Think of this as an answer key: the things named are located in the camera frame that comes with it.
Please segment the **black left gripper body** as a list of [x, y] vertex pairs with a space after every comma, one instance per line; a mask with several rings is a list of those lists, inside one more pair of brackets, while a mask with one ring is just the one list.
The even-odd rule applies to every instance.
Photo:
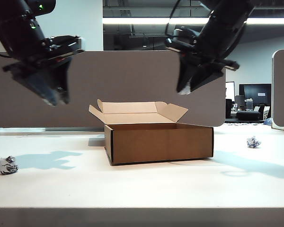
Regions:
[[2, 67], [4, 72], [10, 72], [14, 78], [27, 79], [33, 75], [41, 75], [47, 79], [64, 79], [72, 56], [57, 56], [40, 59], [34, 62], [17, 61]]

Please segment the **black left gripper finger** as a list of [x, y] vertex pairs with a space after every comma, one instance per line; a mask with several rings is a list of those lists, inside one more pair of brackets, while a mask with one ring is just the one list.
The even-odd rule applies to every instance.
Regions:
[[59, 94], [59, 100], [64, 104], [68, 104], [70, 101], [67, 77], [69, 66], [70, 63], [65, 63], [57, 68], [58, 85], [56, 91]]
[[63, 102], [63, 73], [56, 70], [13, 72], [12, 78], [50, 106]]

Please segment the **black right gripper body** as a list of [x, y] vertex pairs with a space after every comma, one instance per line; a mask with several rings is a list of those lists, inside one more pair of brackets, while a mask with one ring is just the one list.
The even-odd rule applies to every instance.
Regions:
[[211, 49], [208, 45], [198, 47], [192, 44], [178, 44], [177, 51], [179, 59], [183, 59], [192, 65], [192, 76], [200, 74], [211, 74], [227, 68], [232, 71], [239, 69], [236, 61], [228, 60], [228, 55], [233, 51], [235, 45], [228, 45], [223, 48]]

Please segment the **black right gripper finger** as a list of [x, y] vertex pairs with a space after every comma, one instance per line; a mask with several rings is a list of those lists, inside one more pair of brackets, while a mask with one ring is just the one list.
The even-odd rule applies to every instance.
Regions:
[[180, 70], [177, 83], [178, 94], [190, 94], [191, 93], [191, 79], [192, 79], [192, 65], [180, 59]]
[[197, 90], [198, 88], [216, 80], [221, 78], [224, 75], [223, 72], [219, 71], [219, 72], [214, 72], [211, 74], [196, 74], [192, 77], [191, 81], [190, 81], [190, 91], [193, 92], [195, 90]]

